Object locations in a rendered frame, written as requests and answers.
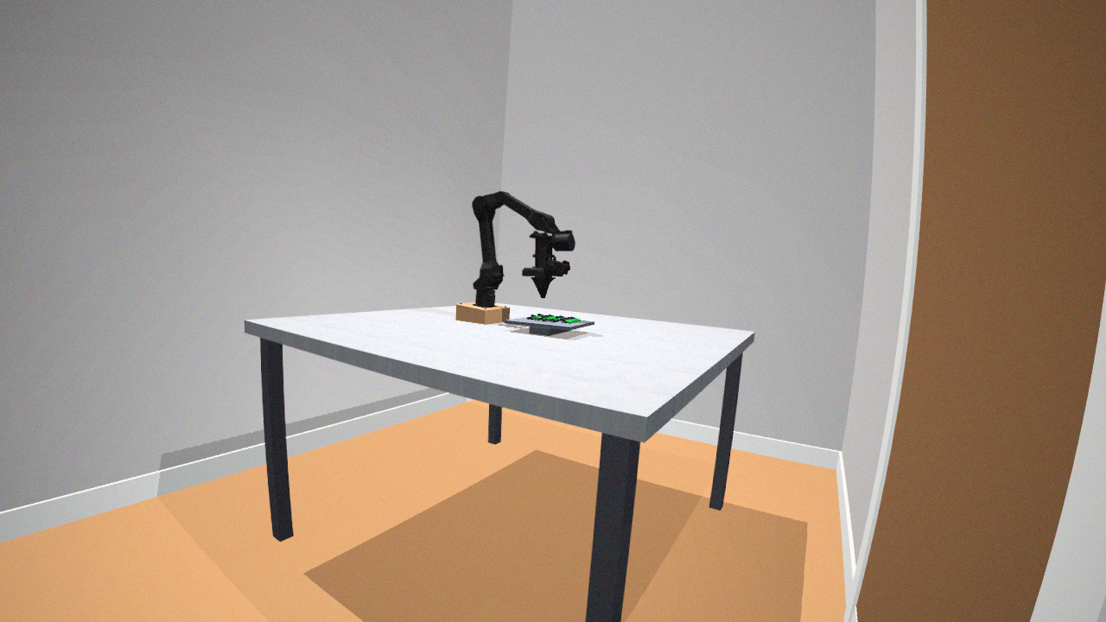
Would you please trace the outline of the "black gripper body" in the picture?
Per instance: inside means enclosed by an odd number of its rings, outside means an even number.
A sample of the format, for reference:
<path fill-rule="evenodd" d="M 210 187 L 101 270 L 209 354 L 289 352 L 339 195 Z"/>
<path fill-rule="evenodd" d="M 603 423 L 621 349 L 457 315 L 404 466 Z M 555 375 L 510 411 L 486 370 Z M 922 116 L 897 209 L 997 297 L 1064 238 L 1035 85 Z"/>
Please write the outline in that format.
<path fill-rule="evenodd" d="M 547 258 L 554 258 L 556 255 L 552 255 L 552 251 L 536 251 L 532 253 L 532 258 L 536 258 L 536 267 L 523 268 L 522 276 L 535 276 L 536 278 L 552 278 L 553 276 L 563 276 L 557 271 L 546 270 Z"/>

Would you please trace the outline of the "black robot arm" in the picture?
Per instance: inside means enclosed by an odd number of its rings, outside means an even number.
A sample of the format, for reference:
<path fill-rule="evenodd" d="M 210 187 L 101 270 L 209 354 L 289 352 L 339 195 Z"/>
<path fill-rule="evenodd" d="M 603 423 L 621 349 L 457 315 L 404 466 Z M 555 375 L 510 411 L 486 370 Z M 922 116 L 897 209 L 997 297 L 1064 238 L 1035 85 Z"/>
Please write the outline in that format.
<path fill-rule="evenodd" d="M 495 290 L 503 281 L 503 265 L 495 261 L 493 218 L 495 208 L 507 205 L 514 212 L 523 216 L 528 222 L 536 230 L 544 234 L 533 232 L 530 238 L 536 238 L 536 251 L 573 251 L 575 249 L 575 238 L 572 230 L 560 232 L 556 227 L 556 218 L 530 208 L 525 203 L 515 200 L 512 194 L 497 191 L 494 194 L 483 194 L 474 197 L 474 218 L 480 225 L 480 241 L 483 256 L 483 265 L 480 268 L 480 278 L 474 280 L 474 304 L 481 308 L 494 308 Z M 547 235 L 552 234 L 552 235 Z M 568 274 L 568 261 L 563 263 L 556 261 L 556 257 L 547 258 L 546 270 L 557 271 Z"/>

